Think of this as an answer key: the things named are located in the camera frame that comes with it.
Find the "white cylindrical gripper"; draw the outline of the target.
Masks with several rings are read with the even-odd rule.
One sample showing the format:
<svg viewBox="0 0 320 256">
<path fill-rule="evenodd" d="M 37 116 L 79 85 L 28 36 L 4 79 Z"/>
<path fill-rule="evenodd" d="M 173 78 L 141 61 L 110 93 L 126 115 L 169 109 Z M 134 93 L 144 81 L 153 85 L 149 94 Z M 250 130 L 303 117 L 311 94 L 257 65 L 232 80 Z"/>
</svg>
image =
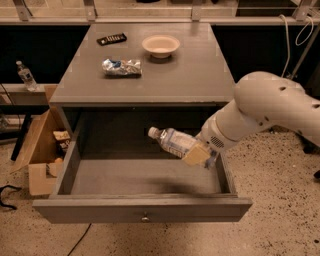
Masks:
<svg viewBox="0 0 320 256">
<path fill-rule="evenodd" d="M 189 166 L 203 164 L 211 157 L 211 149 L 218 153 L 224 152 L 244 137 L 258 133 L 263 128 L 263 123 L 242 113 L 232 100 L 205 121 L 197 135 L 204 144 L 194 145 L 182 160 Z"/>
</svg>

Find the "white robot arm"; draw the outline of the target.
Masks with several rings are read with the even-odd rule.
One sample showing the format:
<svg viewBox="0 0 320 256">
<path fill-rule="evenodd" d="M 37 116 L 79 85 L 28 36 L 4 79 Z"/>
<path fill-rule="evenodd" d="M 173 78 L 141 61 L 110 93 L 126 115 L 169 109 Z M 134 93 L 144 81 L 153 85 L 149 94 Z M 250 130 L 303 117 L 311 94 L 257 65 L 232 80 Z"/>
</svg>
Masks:
<svg viewBox="0 0 320 256">
<path fill-rule="evenodd" d="M 234 87 L 233 99 L 210 116 L 183 157 L 190 166 L 234 147 L 244 137 L 273 126 L 292 130 L 320 145 L 320 101 L 287 78 L 252 72 Z"/>
</svg>

